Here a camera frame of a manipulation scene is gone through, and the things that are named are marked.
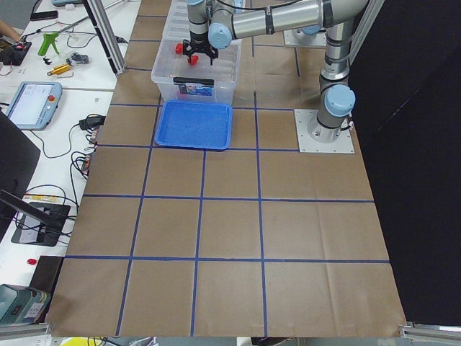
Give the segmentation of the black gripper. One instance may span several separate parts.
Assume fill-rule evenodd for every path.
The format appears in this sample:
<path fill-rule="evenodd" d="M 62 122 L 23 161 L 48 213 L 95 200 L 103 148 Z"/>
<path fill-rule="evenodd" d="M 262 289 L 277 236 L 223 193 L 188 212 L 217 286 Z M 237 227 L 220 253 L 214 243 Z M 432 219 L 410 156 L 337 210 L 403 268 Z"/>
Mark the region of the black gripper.
<path fill-rule="evenodd" d="M 210 58 L 211 66 L 213 66 L 213 61 L 218 58 L 218 49 L 211 46 L 207 40 L 183 40 L 182 54 L 187 56 L 187 62 L 189 65 L 192 65 L 192 55 L 195 53 L 202 53 L 208 56 Z"/>

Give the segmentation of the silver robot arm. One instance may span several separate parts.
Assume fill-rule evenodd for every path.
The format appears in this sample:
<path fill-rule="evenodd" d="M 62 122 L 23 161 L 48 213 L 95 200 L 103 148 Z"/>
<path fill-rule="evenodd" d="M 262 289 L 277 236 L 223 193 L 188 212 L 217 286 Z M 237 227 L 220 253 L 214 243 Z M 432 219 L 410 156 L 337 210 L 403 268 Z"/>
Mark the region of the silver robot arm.
<path fill-rule="evenodd" d="M 353 26 L 354 22 L 349 20 L 326 30 L 326 52 L 319 76 L 321 105 L 313 130 L 314 139 L 321 143 L 332 143 L 339 137 L 356 102 L 348 85 Z"/>
<path fill-rule="evenodd" d="M 236 6 L 233 1 L 188 1 L 190 39 L 182 54 L 191 59 L 219 56 L 234 40 L 318 25 L 329 29 L 354 19 L 366 1 L 289 1 L 259 8 Z"/>

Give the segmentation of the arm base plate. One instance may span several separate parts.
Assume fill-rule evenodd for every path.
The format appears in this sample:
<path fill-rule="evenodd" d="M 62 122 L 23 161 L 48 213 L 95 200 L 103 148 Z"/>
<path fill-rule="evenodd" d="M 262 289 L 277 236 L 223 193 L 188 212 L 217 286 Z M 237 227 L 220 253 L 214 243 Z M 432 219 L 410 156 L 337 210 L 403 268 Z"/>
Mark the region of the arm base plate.
<path fill-rule="evenodd" d="M 294 109 L 299 152 L 302 154 L 354 154 L 347 120 L 339 128 L 323 127 L 317 110 Z"/>
<path fill-rule="evenodd" d="M 285 46 L 295 48 L 325 48 L 326 33 L 305 34 L 301 30 L 285 30 L 283 32 Z"/>

